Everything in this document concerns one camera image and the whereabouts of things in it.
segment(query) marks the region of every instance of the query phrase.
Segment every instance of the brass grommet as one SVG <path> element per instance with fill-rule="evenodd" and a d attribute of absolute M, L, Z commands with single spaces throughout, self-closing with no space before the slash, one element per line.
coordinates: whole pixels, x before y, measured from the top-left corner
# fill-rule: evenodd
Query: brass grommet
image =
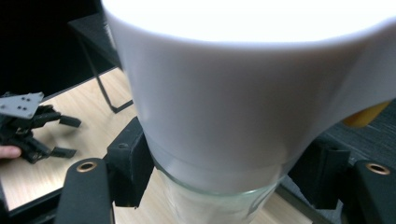
<path fill-rule="evenodd" d="M 86 161 L 77 167 L 77 171 L 80 173 L 85 173 L 93 170 L 97 166 L 97 163 L 94 161 Z"/>
<path fill-rule="evenodd" d="M 376 174 L 379 175 L 389 175 L 390 174 L 390 170 L 380 164 L 375 164 L 375 163 L 367 163 L 366 164 L 367 169 L 369 169 L 371 172 L 374 172 Z"/>

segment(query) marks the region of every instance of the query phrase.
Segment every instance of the yellow object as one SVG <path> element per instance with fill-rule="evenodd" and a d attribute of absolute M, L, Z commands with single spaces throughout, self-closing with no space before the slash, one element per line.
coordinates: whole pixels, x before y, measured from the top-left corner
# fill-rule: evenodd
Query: yellow object
<path fill-rule="evenodd" d="M 364 109 L 356 114 L 349 116 L 343 120 L 343 123 L 349 127 L 362 128 L 369 124 L 376 116 L 381 113 L 390 104 L 390 101 L 381 103 L 379 105 L 373 105 Z"/>

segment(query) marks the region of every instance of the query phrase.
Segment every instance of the finger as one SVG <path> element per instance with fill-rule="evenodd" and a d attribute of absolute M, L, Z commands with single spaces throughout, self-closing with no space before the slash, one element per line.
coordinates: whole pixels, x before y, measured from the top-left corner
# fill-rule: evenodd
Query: finger
<path fill-rule="evenodd" d="M 18 147 L 3 146 L 0 147 L 0 159 L 14 159 L 21 155 L 21 150 Z"/>

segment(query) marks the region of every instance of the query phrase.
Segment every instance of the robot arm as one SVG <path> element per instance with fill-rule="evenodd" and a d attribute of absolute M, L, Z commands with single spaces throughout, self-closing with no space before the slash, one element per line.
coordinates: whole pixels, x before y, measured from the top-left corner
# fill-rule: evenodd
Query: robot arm
<path fill-rule="evenodd" d="M 52 105 L 39 105 L 43 97 L 44 94 L 39 92 L 25 95 L 6 93 L 0 98 L 0 145 L 20 147 L 21 156 L 32 164 L 49 156 L 71 158 L 76 153 L 74 149 L 60 147 L 50 150 L 34 139 L 33 129 L 55 120 L 76 128 L 81 124 L 79 119 L 61 115 Z"/>

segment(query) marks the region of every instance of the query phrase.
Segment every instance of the light wood surface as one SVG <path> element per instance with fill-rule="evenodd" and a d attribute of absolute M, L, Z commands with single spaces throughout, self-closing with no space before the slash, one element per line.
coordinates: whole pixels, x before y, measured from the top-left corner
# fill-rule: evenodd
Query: light wood surface
<path fill-rule="evenodd" d="M 125 75 L 114 69 L 101 76 L 113 105 L 131 99 Z M 32 201 L 64 184 L 65 173 L 76 161 L 103 158 L 107 146 L 129 121 L 136 116 L 134 106 L 114 114 L 105 102 L 96 80 L 90 80 L 44 102 L 64 115 L 82 120 L 78 129 L 57 121 L 34 131 L 35 138 L 50 148 L 77 149 L 72 159 L 48 158 L 32 165 L 22 159 L 0 161 L 0 178 L 10 210 Z M 156 170 L 138 209 L 115 208 L 116 223 L 176 223 L 163 195 L 163 183 Z M 274 194 L 257 215 L 259 223 L 312 223 L 299 211 Z"/>

